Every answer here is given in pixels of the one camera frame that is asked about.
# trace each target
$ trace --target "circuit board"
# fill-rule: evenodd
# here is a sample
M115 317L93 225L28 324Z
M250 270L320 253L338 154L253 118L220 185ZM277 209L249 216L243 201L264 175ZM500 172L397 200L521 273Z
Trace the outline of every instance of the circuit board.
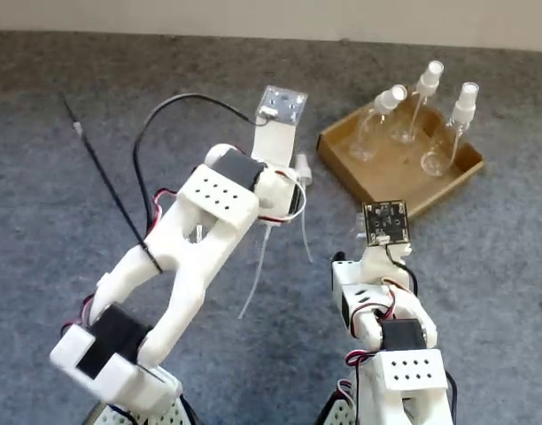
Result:
M404 201L363 205L368 246L409 242L407 206Z

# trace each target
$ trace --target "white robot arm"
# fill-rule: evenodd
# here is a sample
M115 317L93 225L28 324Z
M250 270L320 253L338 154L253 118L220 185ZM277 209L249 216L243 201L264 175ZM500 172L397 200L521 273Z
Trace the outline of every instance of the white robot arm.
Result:
M302 208L289 161L305 101L304 94L267 88L258 122L268 123L256 129L259 150L254 149L254 158L229 145L214 146L144 239L162 270L175 271L168 306L157 324L145 327L120 306L158 272L137 245L100 279L87 323L74 324L63 335L50 354L54 365L105 403L145 415L161 415L170 408L182 386L159 364L204 303L214 276L254 221L289 221ZM265 136L258 138L263 129ZM277 155L266 160L261 152ZM189 236L198 225L207 232L192 243Z
M401 259L411 252L405 204L367 205L364 215L362 258L346 260L340 252L332 261L334 300L363 346L346 359L355 367L350 414L367 425L453 425L437 328L409 289ZM331 403L322 423L346 406Z

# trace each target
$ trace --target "silver metal plate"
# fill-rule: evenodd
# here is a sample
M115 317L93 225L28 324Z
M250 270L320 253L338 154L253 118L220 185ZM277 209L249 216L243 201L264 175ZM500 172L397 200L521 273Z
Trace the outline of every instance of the silver metal plate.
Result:
M132 414L139 425L191 425L186 410L178 398L168 412L162 416L142 416L140 414ZM108 405L102 403L96 405L84 425L131 425L131 422L114 412Z
M305 109L306 98L306 93L267 86L257 108L257 115L296 126Z
M354 425L355 412L345 400L336 400L323 425Z

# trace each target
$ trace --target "cardboard tray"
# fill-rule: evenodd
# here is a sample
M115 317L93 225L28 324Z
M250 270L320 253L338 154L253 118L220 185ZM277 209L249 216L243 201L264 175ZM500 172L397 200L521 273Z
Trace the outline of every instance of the cardboard tray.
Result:
M403 199L409 218L413 218L484 167L482 155L462 137L454 164L445 175L432 177L423 172L421 156L444 120L437 110L427 107L419 112L421 131L413 143L405 145L388 138L368 162L352 158L347 144L355 134L360 113L368 107L360 108L322 131L316 148L322 161L360 202ZM395 119L410 120L413 108L410 101L402 103L394 112Z

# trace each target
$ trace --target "glass bottle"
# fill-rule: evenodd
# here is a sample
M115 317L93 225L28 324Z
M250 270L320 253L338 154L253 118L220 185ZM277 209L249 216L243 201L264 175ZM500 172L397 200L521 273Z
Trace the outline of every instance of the glass bottle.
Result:
M436 93L438 84L440 83L440 75L442 75L444 70L445 66L442 64L442 62L438 60L432 60L429 62L427 69L416 83L414 92L410 95L414 102L413 117L411 120L403 120L402 125L395 128L397 134L394 136L394 138L399 142L403 144L414 142L417 128L419 127L417 118L419 116L421 106L427 104L429 98Z
M479 87L474 82L462 84L452 116L435 131L429 150L421 157L421 167L426 174L439 177L444 175L454 163L460 139L474 119L478 91Z
M372 159L383 139L390 135L391 112L407 97L407 89L398 84L376 97L372 107L360 117L356 134L350 143L350 155L361 161Z

